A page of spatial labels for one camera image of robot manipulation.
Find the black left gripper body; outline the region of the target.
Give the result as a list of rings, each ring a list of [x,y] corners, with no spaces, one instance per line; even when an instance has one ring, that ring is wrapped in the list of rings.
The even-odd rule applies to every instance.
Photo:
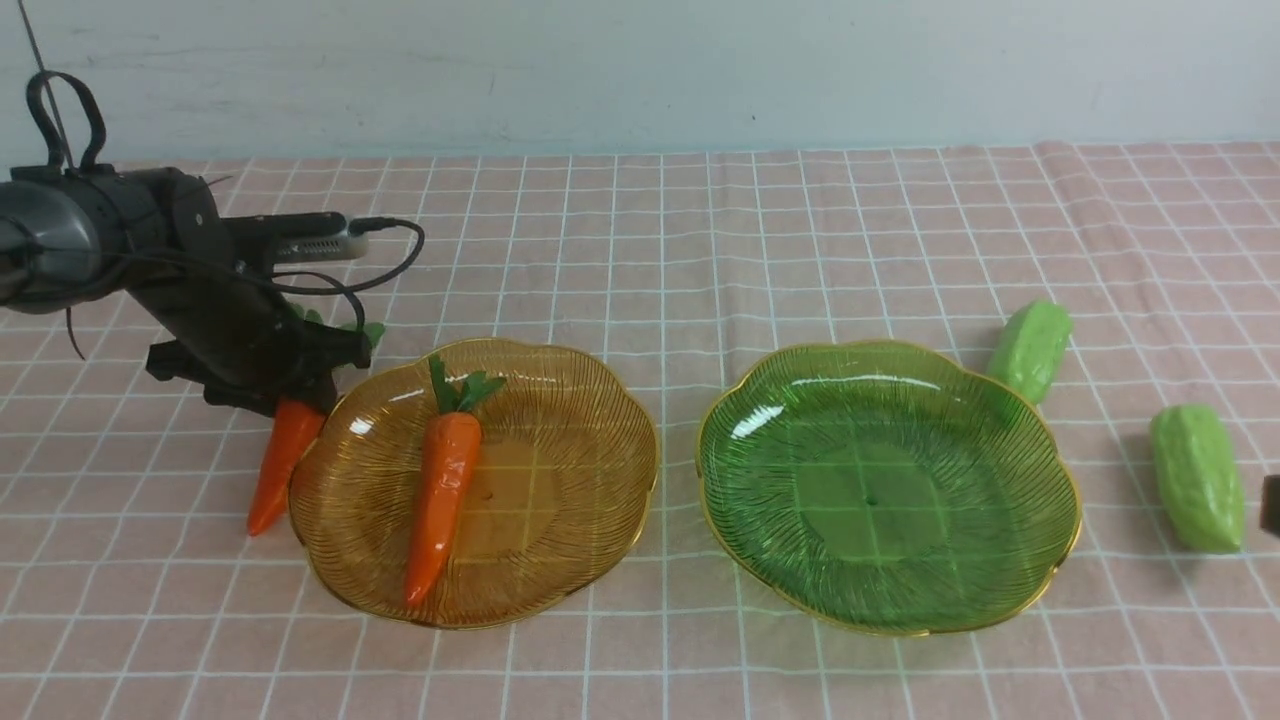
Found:
[[[269,416],[266,401],[253,393],[268,361],[251,346],[285,313],[275,266],[238,256],[201,178],[174,168],[129,170],[125,178],[148,191],[165,232],[141,240],[125,272],[125,292],[172,336],[151,347],[147,372],[201,386],[212,405]]]

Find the dark right gripper tip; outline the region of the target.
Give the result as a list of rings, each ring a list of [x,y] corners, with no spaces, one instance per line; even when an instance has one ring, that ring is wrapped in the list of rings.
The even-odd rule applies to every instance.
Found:
[[[1267,475],[1262,482],[1260,528],[1270,536],[1280,536],[1280,475]]]

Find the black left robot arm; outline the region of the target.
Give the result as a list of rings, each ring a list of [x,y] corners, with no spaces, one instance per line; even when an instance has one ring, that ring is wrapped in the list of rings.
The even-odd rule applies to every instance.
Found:
[[[211,405],[271,416],[292,398],[329,413],[334,372],[371,363],[362,325],[302,318],[273,279],[279,264],[364,256],[369,219],[224,218],[209,186],[174,168],[24,167],[3,184],[1,224],[4,307],[46,315],[128,293],[170,336],[146,372],[200,386]]]

